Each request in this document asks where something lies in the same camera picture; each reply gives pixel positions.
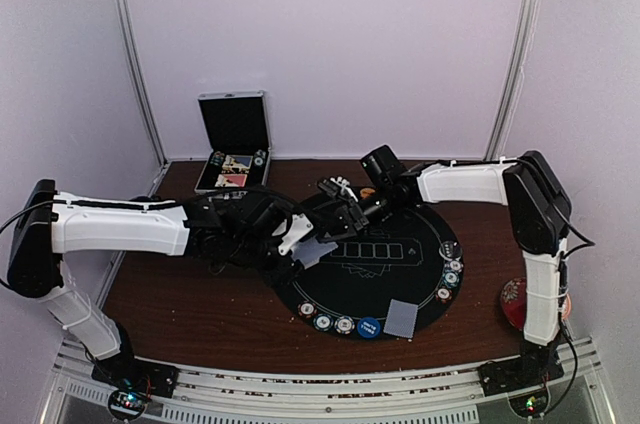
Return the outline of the green blue 50 chip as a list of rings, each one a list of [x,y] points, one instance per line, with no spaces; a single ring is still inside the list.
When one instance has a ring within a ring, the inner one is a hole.
[[[460,273],[455,271],[448,271],[442,276],[442,285],[454,289],[459,286],[461,281]]]
[[[313,327],[320,332],[328,332],[334,326],[334,320],[328,314],[317,314],[313,319]]]

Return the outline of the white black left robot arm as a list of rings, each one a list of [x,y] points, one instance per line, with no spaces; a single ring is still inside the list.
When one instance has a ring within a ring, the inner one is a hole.
[[[264,187],[184,200],[122,201],[61,192],[44,179],[1,228],[13,231],[2,286],[42,302],[111,378],[133,388],[143,380],[144,368],[134,359],[126,330],[78,287],[66,255],[116,251],[196,257],[255,267],[281,282],[298,270],[292,256],[316,224],[301,204]]]

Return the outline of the brown 100 chip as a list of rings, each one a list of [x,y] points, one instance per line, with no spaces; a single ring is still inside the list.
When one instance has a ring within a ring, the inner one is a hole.
[[[440,287],[435,292],[435,299],[442,303],[446,304],[453,299],[452,290],[447,287]]]
[[[298,315],[303,319],[311,319],[317,314],[316,306],[308,301],[298,305]]]

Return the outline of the blue small blind button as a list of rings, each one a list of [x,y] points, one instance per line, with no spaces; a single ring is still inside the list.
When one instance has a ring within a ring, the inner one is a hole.
[[[364,317],[358,320],[356,330],[361,338],[370,340],[380,335],[382,326],[379,320],[373,317]]]

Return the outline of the grey playing card deck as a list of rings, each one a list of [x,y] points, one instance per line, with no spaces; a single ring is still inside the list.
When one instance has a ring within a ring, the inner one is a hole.
[[[315,237],[304,242],[297,243],[292,251],[292,259],[302,265],[304,269],[319,263],[327,254],[330,254],[338,247],[335,241],[319,242]]]

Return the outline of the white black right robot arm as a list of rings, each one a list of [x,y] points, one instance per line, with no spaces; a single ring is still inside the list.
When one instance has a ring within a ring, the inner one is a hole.
[[[318,188],[344,201],[350,232],[411,204],[481,202],[509,210],[514,239],[526,268],[526,341],[546,346],[560,330],[564,299],[561,260],[567,253],[572,204],[543,154],[529,150],[516,158],[460,163],[436,161],[406,168],[388,146],[361,161],[375,191],[358,198],[350,184],[324,178]]]

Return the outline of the orange big blind button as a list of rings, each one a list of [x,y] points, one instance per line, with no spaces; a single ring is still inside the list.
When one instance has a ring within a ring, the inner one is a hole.
[[[374,192],[375,192],[375,190],[373,188],[366,187],[366,188],[363,188],[363,189],[360,190],[360,195],[363,198],[366,198],[366,197],[372,195]]]

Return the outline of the blue white 10 chip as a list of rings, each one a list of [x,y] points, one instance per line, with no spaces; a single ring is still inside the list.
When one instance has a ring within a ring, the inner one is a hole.
[[[355,328],[355,321],[350,316],[339,316],[334,322],[334,330],[339,335],[350,335]]]
[[[445,263],[445,269],[447,272],[460,273],[464,269],[464,265],[458,260],[449,260]]]

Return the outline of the black white dealer button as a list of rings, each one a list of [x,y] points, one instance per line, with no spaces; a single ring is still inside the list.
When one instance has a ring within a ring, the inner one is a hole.
[[[439,254],[445,261],[458,261],[462,257],[463,251],[457,241],[445,241],[439,247]]]

